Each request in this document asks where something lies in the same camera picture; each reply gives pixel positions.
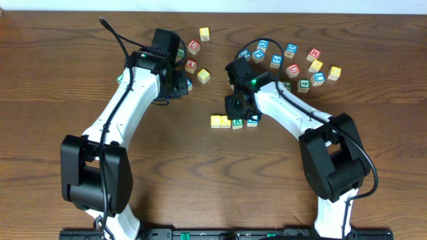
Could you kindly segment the blue 2 block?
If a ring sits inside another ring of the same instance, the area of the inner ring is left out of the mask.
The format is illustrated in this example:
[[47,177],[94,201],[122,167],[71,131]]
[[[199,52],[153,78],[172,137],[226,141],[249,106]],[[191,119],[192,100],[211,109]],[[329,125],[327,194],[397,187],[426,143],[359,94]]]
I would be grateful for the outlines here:
[[252,58],[252,54],[248,49],[243,49],[240,51],[239,57],[243,57],[246,61],[250,61]]

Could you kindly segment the green Z block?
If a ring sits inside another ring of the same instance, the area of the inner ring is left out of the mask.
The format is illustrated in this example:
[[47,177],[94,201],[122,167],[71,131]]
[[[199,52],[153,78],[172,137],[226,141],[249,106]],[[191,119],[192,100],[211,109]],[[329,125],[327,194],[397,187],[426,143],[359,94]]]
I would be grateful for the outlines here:
[[177,51],[176,61],[180,61],[185,55],[184,49],[179,48]]

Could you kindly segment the red u block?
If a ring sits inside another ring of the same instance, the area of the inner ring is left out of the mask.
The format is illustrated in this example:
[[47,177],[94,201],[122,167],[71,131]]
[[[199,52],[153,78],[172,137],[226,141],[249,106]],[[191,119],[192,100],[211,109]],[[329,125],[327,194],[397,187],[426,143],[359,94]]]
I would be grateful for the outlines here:
[[295,63],[288,65],[286,68],[286,74],[290,79],[297,77],[299,75],[299,73],[300,73],[300,68]]
[[197,55],[197,53],[200,51],[200,49],[201,49],[200,42],[196,41],[195,39],[192,39],[187,44],[187,50],[193,55]]

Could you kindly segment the green 4 block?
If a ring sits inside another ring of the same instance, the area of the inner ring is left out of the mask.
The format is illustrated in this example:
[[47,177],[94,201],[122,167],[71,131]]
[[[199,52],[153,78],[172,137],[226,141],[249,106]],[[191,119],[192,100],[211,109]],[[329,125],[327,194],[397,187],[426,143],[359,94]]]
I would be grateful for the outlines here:
[[300,79],[298,81],[298,92],[307,93],[310,90],[310,81],[307,79]]

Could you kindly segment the red A block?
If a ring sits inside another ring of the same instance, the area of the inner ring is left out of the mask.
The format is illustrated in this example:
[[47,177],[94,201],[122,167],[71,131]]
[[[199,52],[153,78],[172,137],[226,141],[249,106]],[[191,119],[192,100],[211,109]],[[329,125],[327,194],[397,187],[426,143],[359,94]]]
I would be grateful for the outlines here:
[[193,59],[187,59],[184,65],[185,71],[191,74],[195,73],[197,69],[197,61]]

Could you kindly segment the yellow O block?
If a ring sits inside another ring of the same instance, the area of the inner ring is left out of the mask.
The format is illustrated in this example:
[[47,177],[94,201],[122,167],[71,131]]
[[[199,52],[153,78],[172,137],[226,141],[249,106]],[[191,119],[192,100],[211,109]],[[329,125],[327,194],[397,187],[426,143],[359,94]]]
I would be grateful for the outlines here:
[[232,126],[232,122],[228,119],[227,115],[222,115],[220,117],[221,128],[230,128]]

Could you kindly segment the yellow block top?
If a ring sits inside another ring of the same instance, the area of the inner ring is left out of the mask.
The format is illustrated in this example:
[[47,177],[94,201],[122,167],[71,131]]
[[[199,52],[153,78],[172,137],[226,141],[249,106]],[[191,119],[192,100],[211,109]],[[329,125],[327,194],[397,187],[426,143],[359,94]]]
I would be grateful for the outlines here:
[[209,41],[210,40],[210,33],[208,27],[202,27],[199,29],[199,36],[201,41]]

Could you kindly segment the red M block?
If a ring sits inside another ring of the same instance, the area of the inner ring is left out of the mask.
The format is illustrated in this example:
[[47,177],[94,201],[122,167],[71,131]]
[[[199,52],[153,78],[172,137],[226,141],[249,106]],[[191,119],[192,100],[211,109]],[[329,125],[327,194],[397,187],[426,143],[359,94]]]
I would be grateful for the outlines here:
[[319,57],[320,57],[320,55],[321,55],[321,51],[319,51],[318,49],[316,49],[316,48],[312,48],[311,50],[310,50],[310,52],[308,53],[308,55],[307,55],[307,57],[306,57],[306,59],[308,60],[308,61],[310,61],[310,62],[313,62],[314,60],[316,60],[316,59],[318,59]]

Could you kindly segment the blue P block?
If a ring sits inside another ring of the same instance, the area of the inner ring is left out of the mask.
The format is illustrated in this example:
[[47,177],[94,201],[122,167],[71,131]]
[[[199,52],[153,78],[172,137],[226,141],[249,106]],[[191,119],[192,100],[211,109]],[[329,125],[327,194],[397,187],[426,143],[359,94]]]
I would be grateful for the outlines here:
[[261,49],[257,49],[252,53],[252,60],[258,64],[264,60],[265,53]]

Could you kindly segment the red U block left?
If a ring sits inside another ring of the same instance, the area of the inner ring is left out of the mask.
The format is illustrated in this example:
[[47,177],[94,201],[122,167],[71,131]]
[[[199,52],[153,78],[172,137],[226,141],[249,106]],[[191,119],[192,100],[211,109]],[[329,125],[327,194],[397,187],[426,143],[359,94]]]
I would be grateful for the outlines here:
[[187,50],[193,55],[197,55],[197,53],[200,51],[200,49],[201,49],[200,42],[196,41],[195,39],[192,39],[187,44]]

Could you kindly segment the green R block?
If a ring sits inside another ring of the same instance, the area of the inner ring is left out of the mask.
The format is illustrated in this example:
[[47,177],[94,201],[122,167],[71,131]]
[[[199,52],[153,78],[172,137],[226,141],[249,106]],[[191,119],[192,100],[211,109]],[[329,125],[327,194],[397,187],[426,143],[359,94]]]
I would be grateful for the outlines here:
[[239,119],[232,119],[232,129],[241,129],[244,125],[244,120]]

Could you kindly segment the blue 5 block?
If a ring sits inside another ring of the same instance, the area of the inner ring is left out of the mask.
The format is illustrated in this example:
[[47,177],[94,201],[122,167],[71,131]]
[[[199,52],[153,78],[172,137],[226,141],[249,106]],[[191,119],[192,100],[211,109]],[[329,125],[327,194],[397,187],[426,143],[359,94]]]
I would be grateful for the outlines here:
[[281,55],[274,54],[270,61],[270,67],[273,69],[279,69],[283,61],[283,57]]

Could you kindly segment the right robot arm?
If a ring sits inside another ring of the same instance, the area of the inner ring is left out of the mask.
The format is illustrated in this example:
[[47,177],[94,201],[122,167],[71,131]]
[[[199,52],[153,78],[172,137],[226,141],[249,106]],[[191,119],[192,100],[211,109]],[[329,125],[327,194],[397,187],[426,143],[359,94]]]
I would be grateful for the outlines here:
[[299,142],[305,178],[318,196],[314,229],[320,237],[343,239],[351,231],[352,203],[364,178],[375,173],[353,119],[336,117],[304,103],[268,72],[257,75],[243,58],[226,68],[233,95],[225,98],[229,119],[267,115]]

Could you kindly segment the blue l block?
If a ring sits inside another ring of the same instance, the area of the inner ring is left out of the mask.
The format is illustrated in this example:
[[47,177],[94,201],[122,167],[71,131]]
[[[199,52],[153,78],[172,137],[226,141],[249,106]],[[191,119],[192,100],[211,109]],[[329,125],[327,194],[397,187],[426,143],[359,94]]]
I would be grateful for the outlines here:
[[312,86],[322,85],[325,80],[326,78],[322,72],[314,73],[310,78]]
[[247,126],[248,127],[257,127],[258,126],[258,122],[259,122],[259,120],[258,120],[258,118],[256,116],[250,117],[247,120]]

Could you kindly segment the yellow C block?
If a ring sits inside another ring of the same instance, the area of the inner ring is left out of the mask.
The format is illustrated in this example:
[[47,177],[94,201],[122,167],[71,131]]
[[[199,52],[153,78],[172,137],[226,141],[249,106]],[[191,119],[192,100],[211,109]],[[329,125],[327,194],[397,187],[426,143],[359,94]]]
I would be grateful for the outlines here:
[[210,118],[211,128],[220,128],[221,127],[221,116],[220,115],[212,115]]

